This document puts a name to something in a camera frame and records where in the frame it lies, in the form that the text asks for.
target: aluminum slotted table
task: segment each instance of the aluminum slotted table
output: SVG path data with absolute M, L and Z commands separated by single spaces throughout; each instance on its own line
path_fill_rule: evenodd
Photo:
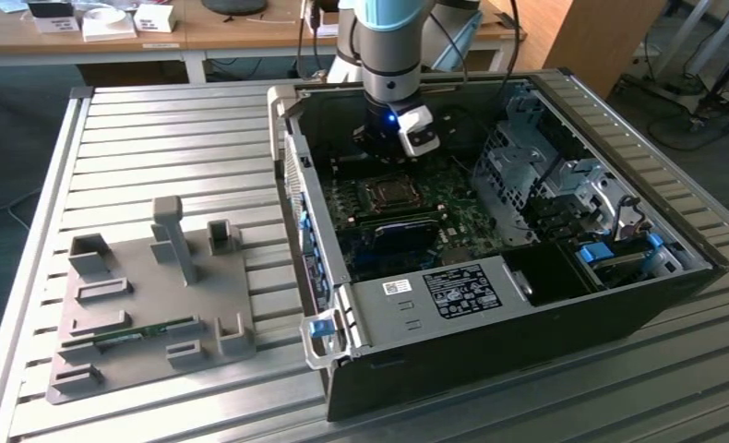
M 728 211 L 574 78 L 542 76 L 729 258 Z M 403 408 L 324 420 L 268 151 L 271 84 L 73 92 L 0 331 L 0 441 L 729 442 L 729 274 L 623 341 Z M 183 197 L 184 229 L 230 217 L 243 230 L 258 355 L 53 406 L 71 237 L 150 236 L 163 195 Z

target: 3d printed holder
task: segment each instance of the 3d printed holder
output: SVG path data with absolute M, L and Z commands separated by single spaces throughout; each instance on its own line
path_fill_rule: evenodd
M 51 403 L 255 355 L 242 235 L 228 220 L 182 231 L 179 197 L 154 200 L 154 239 L 71 242 Z

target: wooden cabinet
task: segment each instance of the wooden cabinet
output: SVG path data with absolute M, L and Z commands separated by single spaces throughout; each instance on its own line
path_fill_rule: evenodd
M 490 0 L 510 16 L 510 0 Z M 515 69 L 567 67 L 609 95 L 665 0 L 517 0 L 521 43 Z

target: motherboard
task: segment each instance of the motherboard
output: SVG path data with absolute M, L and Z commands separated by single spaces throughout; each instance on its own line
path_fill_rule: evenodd
M 435 152 L 401 165 L 330 160 L 322 177 L 352 281 L 495 255 L 503 242 L 470 184 L 473 162 Z

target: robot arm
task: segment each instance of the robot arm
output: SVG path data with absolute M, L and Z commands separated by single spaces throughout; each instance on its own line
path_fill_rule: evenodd
M 397 133 L 405 155 L 419 157 L 439 146 L 419 94 L 421 66 L 451 71 L 461 65 L 450 39 L 466 56 L 482 22 L 479 0 L 340 0 L 339 8 L 328 81 L 362 80 L 368 114 L 359 133 L 378 142 Z

